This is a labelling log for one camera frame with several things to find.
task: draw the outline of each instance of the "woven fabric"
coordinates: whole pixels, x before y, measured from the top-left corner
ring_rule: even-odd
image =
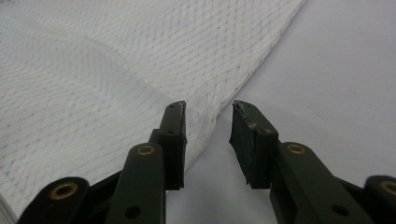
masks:
[[[303,2],[1,1],[5,201],[18,217],[56,179],[116,173],[178,100],[189,167]]]

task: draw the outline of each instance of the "white table surface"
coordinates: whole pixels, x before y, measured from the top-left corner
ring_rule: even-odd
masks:
[[[257,106],[281,141],[311,147],[363,186],[396,176],[396,1],[307,0],[234,99]],[[232,102],[204,153],[167,195],[167,223],[276,223],[268,190],[246,185],[228,144]]]

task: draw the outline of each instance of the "black linkage arm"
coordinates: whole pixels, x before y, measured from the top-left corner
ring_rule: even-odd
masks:
[[[250,186],[271,188],[278,223],[396,223],[396,178],[371,176],[361,189],[333,176],[309,147],[280,143],[254,105],[233,103],[230,143]]]
[[[79,177],[47,185],[18,223],[165,223],[165,191],[184,185],[185,111],[185,102],[166,107],[160,128],[132,147],[122,171],[93,186]]]

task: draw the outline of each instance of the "screw hole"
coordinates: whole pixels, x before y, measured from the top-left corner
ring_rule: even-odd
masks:
[[[137,153],[142,156],[147,156],[155,151],[154,147],[151,146],[143,146],[137,150]]]
[[[288,151],[294,154],[304,154],[305,148],[297,146],[297,145],[289,145]]]
[[[142,211],[140,210],[139,207],[133,206],[126,210],[125,216],[128,217],[129,219],[133,219],[140,216],[141,213]]]
[[[49,197],[52,200],[62,200],[72,196],[78,189],[78,185],[74,182],[65,182],[62,183],[49,193]]]
[[[393,196],[396,196],[396,182],[394,181],[382,181],[380,183],[382,189]]]
[[[72,188],[70,186],[64,186],[64,187],[61,187],[60,189],[56,190],[56,193],[58,195],[62,195],[62,194],[66,194],[66,193],[70,192],[70,190],[72,190]]]
[[[347,211],[347,209],[345,207],[341,206],[341,205],[333,204],[332,205],[332,210],[338,216],[341,216],[341,217],[348,217],[349,216],[349,212]]]

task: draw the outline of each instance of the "white fabric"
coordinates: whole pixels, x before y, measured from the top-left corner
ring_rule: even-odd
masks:
[[[51,181],[117,172],[178,100],[189,167],[303,2],[3,1],[1,194],[18,217]]]

